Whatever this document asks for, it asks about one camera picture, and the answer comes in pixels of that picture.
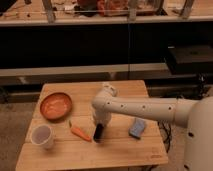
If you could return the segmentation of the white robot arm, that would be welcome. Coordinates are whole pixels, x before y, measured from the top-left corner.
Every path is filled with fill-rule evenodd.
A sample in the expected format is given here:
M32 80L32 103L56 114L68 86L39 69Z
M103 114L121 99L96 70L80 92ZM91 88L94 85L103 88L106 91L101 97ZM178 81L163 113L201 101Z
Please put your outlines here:
M213 96L178 98L119 98L102 88L92 100L94 120L107 125L111 114L126 114L186 127L183 171L213 171Z

